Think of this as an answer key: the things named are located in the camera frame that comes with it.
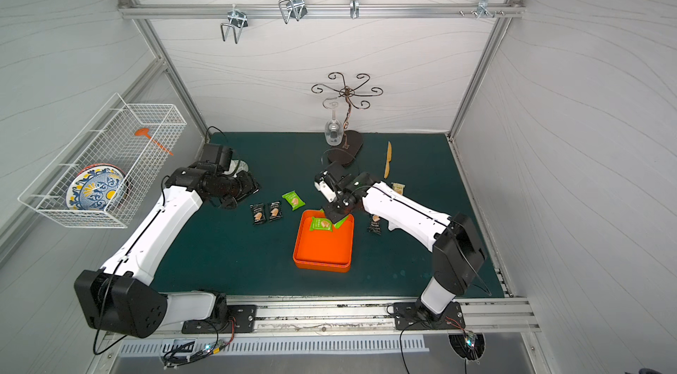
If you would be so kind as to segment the looped metal hook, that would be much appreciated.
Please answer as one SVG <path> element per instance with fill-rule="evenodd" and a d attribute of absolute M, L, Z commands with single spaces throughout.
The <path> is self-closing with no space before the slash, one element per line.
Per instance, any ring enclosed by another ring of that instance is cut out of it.
<path fill-rule="evenodd" d="M 278 7 L 286 25 L 291 19 L 300 21 L 308 14 L 305 0 L 280 0 Z"/>

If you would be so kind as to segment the green cookie packet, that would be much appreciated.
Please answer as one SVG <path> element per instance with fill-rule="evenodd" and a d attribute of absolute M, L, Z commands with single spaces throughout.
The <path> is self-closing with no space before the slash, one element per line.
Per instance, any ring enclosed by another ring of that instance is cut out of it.
<path fill-rule="evenodd" d="M 310 219 L 309 231 L 334 231 L 334 224 L 326 218 L 312 217 Z"/>
<path fill-rule="evenodd" d="M 293 211 L 296 211 L 297 209 L 300 209 L 301 207 L 305 206 L 305 202 L 296 191 L 287 192 L 282 195 L 282 198 L 285 199 L 285 201 L 287 201 L 287 203 L 289 204 L 289 206 L 291 206 L 291 209 Z"/>
<path fill-rule="evenodd" d="M 350 218 L 350 216 L 351 215 L 347 215 L 346 217 L 344 217 L 339 222 L 333 224 L 333 229 L 340 229 L 343 226 L 343 224 Z"/>

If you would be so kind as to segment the right metal hook bracket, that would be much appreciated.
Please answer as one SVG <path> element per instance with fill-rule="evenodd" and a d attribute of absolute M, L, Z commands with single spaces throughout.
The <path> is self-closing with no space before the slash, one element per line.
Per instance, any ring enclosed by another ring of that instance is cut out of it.
<path fill-rule="evenodd" d="M 494 11 L 490 8 L 488 0 L 479 0 L 476 7 L 469 11 L 459 11 L 461 17 L 474 17 L 474 19 L 496 19 L 505 16 L 504 11 Z"/>

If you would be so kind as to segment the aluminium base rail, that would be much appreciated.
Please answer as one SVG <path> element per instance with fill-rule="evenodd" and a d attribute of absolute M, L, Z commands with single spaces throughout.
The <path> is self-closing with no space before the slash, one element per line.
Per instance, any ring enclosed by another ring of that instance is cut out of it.
<path fill-rule="evenodd" d="M 340 336 L 399 333 L 539 333 L 525 298 L 458 299 L 436 321 L 424 321 L 413 297 L 231 296 L 236 333 L 247 337 Z"/>

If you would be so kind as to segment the yellow wooden knife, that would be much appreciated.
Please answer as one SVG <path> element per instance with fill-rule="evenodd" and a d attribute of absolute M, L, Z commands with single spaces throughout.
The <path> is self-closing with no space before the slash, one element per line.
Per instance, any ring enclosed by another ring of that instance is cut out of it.
<path fill-rule="evenodd" d="M 392 151 L 391 141 L 388 141 L 384 166 L 384 179 L 387 179 L 391 173 Z"/>

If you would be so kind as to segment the clear wine glass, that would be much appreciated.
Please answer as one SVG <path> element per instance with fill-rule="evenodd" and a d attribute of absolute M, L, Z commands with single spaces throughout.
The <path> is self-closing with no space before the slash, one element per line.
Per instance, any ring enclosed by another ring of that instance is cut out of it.
<path fill-rule="evenodd" d="M 337 118 L 337 109 L 339 103 L 335 100 L 327 99 L 323 102 L 323 106 L 331 111 L 331 118 L 324 127 L 324 136 L 329 146 L 339 146 L 344 136 L 343 123 Z"/>

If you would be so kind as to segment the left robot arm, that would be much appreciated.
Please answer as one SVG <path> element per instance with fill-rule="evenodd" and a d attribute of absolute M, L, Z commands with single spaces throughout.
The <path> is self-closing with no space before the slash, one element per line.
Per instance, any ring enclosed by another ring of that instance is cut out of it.
<path fill-rule="evenodd" d="M 248 168 L 233 158 L 231 148 L 204 145 L 196 162 L 163 180 L 153 210 L 114 256 L 75 280 L 88 326 L 139 339 L 177 323 L 185 333 L 208 326 L 218 332 L 251 332 L 253 305 L 230 308 L 223 292 L 160 293 L 152 283 L 170 246 L 201 206 L 217 199 L 221 207 L 234 209 L 258 188 Z"/>

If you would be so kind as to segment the aluminium top rail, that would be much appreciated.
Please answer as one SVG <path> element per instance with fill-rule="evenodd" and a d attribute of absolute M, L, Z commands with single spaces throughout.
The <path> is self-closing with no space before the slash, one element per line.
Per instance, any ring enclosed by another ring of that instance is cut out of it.
<path fill-rule="evenodd" d="M 366 4 L 360 2 L 359 19 L 474 19 L 461 17 L 459 11 L 476 7 L 471 4 Z M 349 2 L 340 4 L 306 4 L 306 19 L 350 19 Z M 504 11 L 504 18 L 519 18 L 523 5 L 489 4 L 494 11 Z M 236 5 L 248 20 L 282 19 L 278 5 Z M 227 19 L 232 5 L 137 5 L 120 8 L 125 19 Z"/>

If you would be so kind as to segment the double prong metal hook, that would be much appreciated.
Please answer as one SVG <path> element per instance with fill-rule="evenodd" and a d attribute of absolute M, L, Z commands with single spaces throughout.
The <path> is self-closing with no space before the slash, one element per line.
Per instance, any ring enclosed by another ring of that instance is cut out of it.
<path fill-rule="evenodd" d="M 248 16 L 240 11 L 235 5 L 227 14 L 225 22 L 220 24 L 220 33 L 223 42 L 231 37 L 235 44 L 240 42 L 243 30 L 249 26 Z"/>

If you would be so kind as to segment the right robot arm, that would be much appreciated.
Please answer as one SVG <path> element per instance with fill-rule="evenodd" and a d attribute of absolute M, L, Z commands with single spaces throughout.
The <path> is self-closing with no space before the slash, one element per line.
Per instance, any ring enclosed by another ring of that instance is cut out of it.
<path fill-rule="evenodd" d="M 338 162 L 316 174 L 314 185 L 326 199 L 323 209 L 330 221 L 339 222 L 361 208 L 431 252 L 432 277 L 416 302 L 417 311 L 430 319 L 440 319 L 467 292 L 487 260 L 474 222 L 463 213 L 451 216 L 429 209 L 370 173 L 355 176 Z"/>

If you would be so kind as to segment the black cookie packet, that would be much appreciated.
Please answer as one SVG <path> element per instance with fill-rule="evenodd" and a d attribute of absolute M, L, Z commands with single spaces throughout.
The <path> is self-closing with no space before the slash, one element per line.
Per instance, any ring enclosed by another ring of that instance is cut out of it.
<path fill-rule="evenodd" d="M 271 202 L 268 207 L 268 221 L 275 222 L 283 218 L 280 201 Z"/>
<path fill-rule="evenodd" d="M 260 225 L 267 222 L 266 216 L 266 205 L 265 204 L 254 204 L 250 206 L 250 211 L 252 214 L 252 222 L 254 225 Z"/>

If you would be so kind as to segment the small metal clip hook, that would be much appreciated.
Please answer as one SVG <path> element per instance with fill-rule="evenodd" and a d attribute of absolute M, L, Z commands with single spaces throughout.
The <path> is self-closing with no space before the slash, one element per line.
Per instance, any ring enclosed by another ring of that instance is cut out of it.
<path fill-rule="evenodd" d="M 349 16 L 350 19 L 359 19 L 360 17 L 359 0 L 349 0 Z"/>

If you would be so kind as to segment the blue yellow patterned plate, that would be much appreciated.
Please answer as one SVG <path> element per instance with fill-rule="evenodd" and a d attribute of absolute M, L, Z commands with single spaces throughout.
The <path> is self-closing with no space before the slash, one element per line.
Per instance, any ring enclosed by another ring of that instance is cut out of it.
<path fill-rule="evenodd" d="M 95 164 L 73 179 L 67 188 L 65 203 L 70 210 L 104 211 L 121 203 L 125 188 L 125 174 L 121 169 Z"/>

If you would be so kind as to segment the black scrolled glass stand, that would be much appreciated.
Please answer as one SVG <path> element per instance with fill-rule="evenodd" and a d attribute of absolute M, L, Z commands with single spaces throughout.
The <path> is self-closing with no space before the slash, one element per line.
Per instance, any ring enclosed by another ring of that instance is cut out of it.
<path fill-rule="evenodd" d="M 339 146 L 328 145 L 329 149 L 325 154 L 329 163 L 338 162 L 344 168 L 347 168 L 354 164 L 356 156 L 363 146 L 362 135 L 356 130 L 351 130 L 349 128 L 352 113 L 355 110 L 360 111 L 369 109 L 371 107 L 370 99 L 382 96 L 384 90 L 379 86 L 363 89 L 371 81 L 371 76 L 364 72 L 356 74 L 355 79 L 359 81 L 357 86 L 350 86 L 346 80 L 346 76 L 341 72 L 330 72 L 327 75 L 327 79 L 331 81 L 340 81 L 340 84 L 330 86 L 324 83 L 317 83 L 313 85 L 310 90 L 314 95 L 332 92 L 333 95 L 325 97 L 323 102 L 327 99 L 338 102 L 337 118 L 340 123 L 343 123 L 344 136 Z"/>

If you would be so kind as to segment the orange storage box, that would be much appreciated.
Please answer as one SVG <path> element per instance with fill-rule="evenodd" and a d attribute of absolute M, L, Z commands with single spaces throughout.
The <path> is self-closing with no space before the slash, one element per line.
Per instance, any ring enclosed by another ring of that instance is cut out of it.
<path fill-rule="evenodd" d="M 312 217 L 325 218 L 322 210 L 306 210 L 294 246 L 293 261 L 301 269 L 347 273 L 352 265 L 354 217 L 332 232 L 309 231 Z"/>

